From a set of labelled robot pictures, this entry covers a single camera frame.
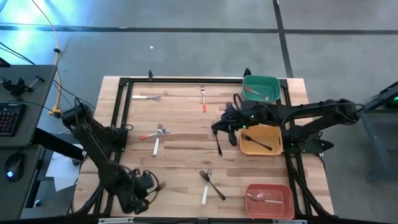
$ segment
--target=green bowl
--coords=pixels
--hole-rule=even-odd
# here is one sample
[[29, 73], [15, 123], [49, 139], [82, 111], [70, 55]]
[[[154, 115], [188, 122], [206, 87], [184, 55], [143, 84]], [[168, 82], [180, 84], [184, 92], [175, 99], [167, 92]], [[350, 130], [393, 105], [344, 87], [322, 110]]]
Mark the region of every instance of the green bowl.
[[[262, 96], [267, 97], [267, 100], [263, 97], [245, 90], [244, 87], [260, 93]], [[275, 77], [266, 77], [259, 75], [246, 75], [243, 78], [243, 100], [254, 100], [263, 103], [270, 103], [280, 98], [280, 83]]]

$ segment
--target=paper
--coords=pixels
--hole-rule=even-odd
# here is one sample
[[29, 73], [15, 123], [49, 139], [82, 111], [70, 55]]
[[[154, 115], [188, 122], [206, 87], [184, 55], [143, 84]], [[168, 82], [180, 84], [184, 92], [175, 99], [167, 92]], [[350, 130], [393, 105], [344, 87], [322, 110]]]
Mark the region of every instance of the paper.
[[79, 176], [80, 166], [74, 166], [72, 160], [59, 153], [53, 153], [46, 177], [53, 177], [55, 190], [59, 191], [72, 186]]

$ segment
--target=black desk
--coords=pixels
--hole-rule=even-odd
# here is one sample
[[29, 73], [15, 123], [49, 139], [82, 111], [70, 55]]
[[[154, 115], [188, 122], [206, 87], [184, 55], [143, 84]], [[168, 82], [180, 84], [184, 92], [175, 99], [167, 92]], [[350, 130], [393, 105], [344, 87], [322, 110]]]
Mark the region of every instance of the black desk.
[[[0, 77], [11, 80], [12, 83], [16, 83], [18, 78], [21, 78], [26, 85], [30, 85], [36, 80], [36, 75], [44, 79], [44, 82], [33, 87], [33, 92], [25, 92], [20, 96], [23, 101], [38, 105], [23, 101], [11, 102], [25, 104], [26, 111], [15, 136], [0, 137], [0, 166], [2, 167], [0, 168], [0, 172], [2, 172], [0, 174], [0, 220], [18, 219], [25, 205], [33, 206], [40, 184], [37, 181], [38, 162], [40, 156], [44, 154], [44, 148], [74, 160], [81, 161], [83, 159], [80, 148], [37, 128], [43, 110], [39, 105], [44, 105], [47, 99], [56, 69], [54, 65], [11, 65], [10, 68], [0, 68]], [[0, 85], [0, 102], [7, 103], [10, 100], [15, 99], [10, 91]], [[10, 183], [5, 178], [4, 164], [8, 157], [17, 150], [26, 155], [24, 176], [18, 182]]]
[[25, 154], [24, 175], [17, 182], [8, 182], [4, 171], [4, 164], [7, 158], [15, 153], [15, 149], [0, 150], [0, 165], [2, 175], [0, 175], [0, 220], [19, 219], [24, 208], [26, 198], [32, 186], [32, 181], [38, 172], [37, 165], [40, 155], [43, 152], [42, 146], [31, 145], [21, 150]]

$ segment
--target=yellow cable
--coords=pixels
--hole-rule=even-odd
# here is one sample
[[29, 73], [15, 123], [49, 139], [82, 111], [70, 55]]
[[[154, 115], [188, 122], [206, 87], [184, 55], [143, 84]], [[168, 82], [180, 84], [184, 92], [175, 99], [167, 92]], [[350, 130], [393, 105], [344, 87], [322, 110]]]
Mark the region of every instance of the yellow cable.
[[[50, 19], [45, 15], [45, 13], [43, 12], [43, 10], [36, 4], [36, 2], [35, 2], [34, 0], [32, 0], [32, 2], [33, 2], [33, 3], [36, 5], [36, 7], [40, 10], [40, 12], [42, 12], [43, 16], [44, 16], [44, 17], [47, 19], [47, 21], [49, 22], [49, 24], [50, 24], [52, 30], [54, 31], [55, 38], [57, 39], [57, 46], [56, 46], [56, 49], [59, 49], [59, 43], [60, 43], [60, 41], [59, 41], [59, 38], [58, 38], [58, 34], [57, 34], [57, 32], [55, 31], [55, 28], [54, 28], [54, 26], [52, 25]], [[60, 97], [61, 97], [61, 77], [60, 77], [60, 74], [58, 73], [58, 52], [55, 53], [55, 62], [54, 62], [54, 65], [57, 67], [57, 71], [55, 72], [55, 74], [57, 75], [57, 79], [58, 79], [59, 86], [58, 86], [57, 100], [55, 101], [55, 105], [54, 105], [54, 107], [52, 108], [52, 111], [61, 113], [61, 110], [60, 110], [60, 108], [59, 108], [59, 101], [60, 101]]]

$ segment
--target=yellow bowl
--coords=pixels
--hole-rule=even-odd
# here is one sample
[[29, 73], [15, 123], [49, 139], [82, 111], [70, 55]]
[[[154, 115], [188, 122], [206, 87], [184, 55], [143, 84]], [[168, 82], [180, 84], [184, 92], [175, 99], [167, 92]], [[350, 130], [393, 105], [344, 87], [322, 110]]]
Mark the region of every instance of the yellow bowl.
[[239, 145], [241, 146], [241, 151], [246, 155], [275, 156], [282, 153], [283, 144], [279, 127], [262, 124], [251, 126], [247, 129], [241, 129], [241, 133], [244, 133], [253, 140], [272, 148], [270, 151], [254, 141], [244, 139], [241, 135]]

